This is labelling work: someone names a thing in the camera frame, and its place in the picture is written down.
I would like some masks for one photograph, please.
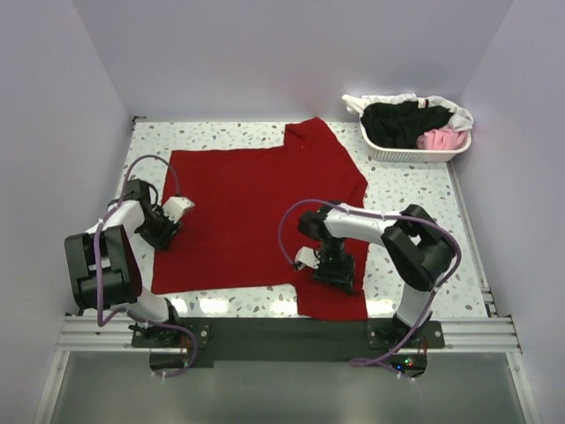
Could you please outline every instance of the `red t-shirt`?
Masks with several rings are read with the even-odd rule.
[[[366,180],[337,138],[319,118],[286,125],[278,148],[174,151],[182,194],[195,203],[167,252],[155,252],[152,291],[293,284],[298,312],[324,320],[366,319],[363,276],[367,244],[348,240],[356,260],[357,294],[347,295],[294,271],[277,243],[287,209],[303,199],[345,201],[363,207]],[[167,177],[163,199],[175,191]],[[297,208],[283,229],[291,257],[316,242],[298,232],[298,217],[318,204]]]

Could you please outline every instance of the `white plastic basket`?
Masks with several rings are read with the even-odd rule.
[[[373,144],[367,137],[365,127],[361,123],[361,133],[371,151],[371,157],[375,161],[384,162],[448,162],[471,145],[471,131],[467,131],[467,140],[462,148],[457,150],[419,150],[416,148],[380,148]]]

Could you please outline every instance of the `terrazzo tabletop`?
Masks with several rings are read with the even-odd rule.
[[[417,203],[459,241],[463,261],[457,273],[440,289],[433,303],[434,317],[487,317],[480,279],[446,164],[376,162],[370,157],[358,123],[334,122],[328,125],[368,181],[365,208],[398,210]],[[129,164],[140,155],[154,154],[169,160],[171,152],[180,149],[272,148],[282,145],[283,135],[284,123],[280,122],[138,122],[122,178]],[[136,165],[132,174],[154,184],[162,192],[166,175],[164,164],[149,159]],[[151,288],[153,248],[139,235],[134,236],[131,242],[143,284]],[[403,281],[382,247],[369,247],[364,287],[369,316],[392,316],[402,296]],[[166,297],[181,316],[299,316],[296,293],[289,284],[189,291]]]

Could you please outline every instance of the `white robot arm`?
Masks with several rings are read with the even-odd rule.
[[[173,322],[176,312],[172,305],[143,287],[129,239],[139,233],[156,249],[166,249],[180,228],[181,217],[194,203],[185,197],[173,196],[162,207],[152,204],[149,187],[139,179],[128,181],[124,201],[102,227],[100,260],[104,309],[120,310],[145,322]],[[64,242],[72,294],[83,309],[97,308],[94,258],[97,227],[98,224]]]
[[[385,221],[376,216],[398,216],[399,219]],[[381,213],[336,203],[335,208],[324,206],[315,212],[307,211],[299,219],[298,230],[319,241],[320,248],[302,247],[295,258],[295,266],[312,268],[314,279],[352,293],[355,262],[345,252],[345,239],[385,247],[405,282],[395,319],[401,332],[408,331],[417,322],[435,285],[455,257],[445,232],[422,224],[422,220],[435,223],[417,205],[410,205],[401,212]],[[420,326],[430,314],[428,310]]]

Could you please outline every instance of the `purple cable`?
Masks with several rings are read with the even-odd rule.
[[[106,318],[104,318],[104,316],[103,316],[103,311],[104,311],[104,284],[103,284],[103,281],[102,281],[102,253],[101,253],[101,250],[100,250],[100,236],[102,234],[102,228],[104,227],[104,223],[106,223],[109,220],[109,218],[114,214],[114,212],[116,212],[119,209],[119,207],[122,206],[122,203],[124,202],[124,197],[125,197],[125,183],[130,179],[130,175],[132,173],[133,167],[136,164],[138,164],[139,162],[141,162],[142,160],[149,159],[149,158],[156,159],[156,160],[161,161],[161,162],[163,162],[164,164],[167,165],[167,167],[169,168],[169,170],[173,174],[173,178],[175,179],[175,185],[177,187],[177,194],[180,194],[180,182],[178,180],[177,172],[170,165],[170,163],[165,161],[162,157],[157,156],[157,155],[142,155],[142,156],[136,158],[132,162],[130,167],[128,168],[128,170],[127,170],[127,172],[125,173],[125,176],[124,176],[124,183],[122,184],[122,191],[120,192],[120,197],[117,200],[116,206],[111,208],[106,213],[104,218],[98,223],[98,226],[96,227],[96,232],[94,233],[94,262],[95,262],[95,266],[96,266],[96,317],[97,317],[97,322],[98,322],[99,327],[104,327],[106,324],[108,324],[108,322],[112,318],[114,318],[114,316],[116,316],[117,314],[119,314],[121,312],[126,311],[125,308],[121,307],[119,309],[112,311]],[[139,318],[134,318],[134,316],[132,314],[128,314],[128,315],[135,321],[145,322],[144,320],[141,320]],[[198,352],[198,344],[197,344],[197,341],[196,341],[196,337],[193,335],[193,333],[190,330],[188,330],[184,327],[180,327],[180,326],[177,326],[177,325],[171,325],[171,324],[165,324],[165,323],[161,323],[161,322],[153,322],[153,321],[149,321],[148,323],[151,324],[151,325],[157,326],[157,327],[164,328],[164,329],[175,329],[177,331],[182,331],[186,335],[188,335],[188,337],[191,339],[192,355],[191,355],[191,358],[189,359],[187,365],[183,368],[178,369],[177,371],[175,371],[175,372],[173,372],[169,375],[163,374],[163,376],[165,378],[170,378],[170,377],[174,377],[176,375],[182,374],[196,360],[196,354]]]
[[[431,228],[441,232],[441,234],[443,234],[445,236],[445,238],[448,240],[450,247],[455,252],[456,263],[453,265],[453,267],[451,267],[451,269],[448,271],[448,273],[445,274],[445,276],[443,276],[443,278],[435,285],[434,291],[430,295],[430,298],[428,299],[426,304],[424,305],[422,312],[420,313],[420,315],[418,316],[418,318],[414,322],[414,325],[410,328],[408,333],[406,333],[404,338],[400,342],[398,342],[396,344],[396,346],[394,346],[390,351],[381,355],[379,358],[375,358],[375,359],[355,358],[355,359],[349,361],[349,364],[353,367],[370,367],[370,366],[373,366],[373,365],[378,365],[380,367],[384,367],[384,368],[389,369],[391,371],[394,371],[396,373],[396,370],[394,368],[392,368],[388,364],[384,363],[383,361],[387,360],[392,355],[394,355],[395,353],[400,351],[403,348],[403,346],[406,344],[406,342],[408,342],[408,340],[410,340],[410,338],[414,335],[414,333],[418,329],[419,324],[422,322],[422,320],[426,316],[428,309],[432,305],[433,299],[435,298],[435,296],[437,294],[437,289],[439,289],[442,285],[444,285],[445,282],[448,281],[448,279],[456,272],[457,268],[461,264],[461,256],[462,256],[461,247],[459,246],[459,243],[457,243],[457,240],[448,231],[441,228],[437,223],[432,223],[430,221],[426,221],[426,219],[417,218],[415,216],[404,216],[404,215],[381,215],[381,214],[378,214],[376,212],[347,209],[347,208],[344,208],[340,205],[335,205],[334,203],[330,203],[328,201],[321,201],[321,200],[318,200],[318,199],[305,199],[303,201],[298,201],[297,203],[292,205],[289,208],[289,210],[287,210],[286,213],[282,216],[281,222],[279,223],[279,229],[278,229],[279,246],[282,250],[282,254],[284,255],[284,257],[286,258],[286,260],[290,264],[293,264],[294,261],[290,258],[289,254],[287,253],[286,249],[284,248],[283,226],[284,226],[284,222],[288,218],[290,212],[292,210],[294,210],[295,208],[297,208],[298,206],[305,204],[305,203],[319,203],[319,204],[329,206],[329,207],[337,209],[337,210],[341,210],[342,212],[344,212],[346,214],[351,214],[351,215],[364,216],[364,217],[369,217],[369,218],[376,218],[376,219],[381,219],[381,220],[386,220],[386,221],[388,221],[388,220],[396,220],[396,221],[402,220],[402,221],[411,221],[413,223],[421,223],[423,225],[427,225],[428,227],[431,227]]]

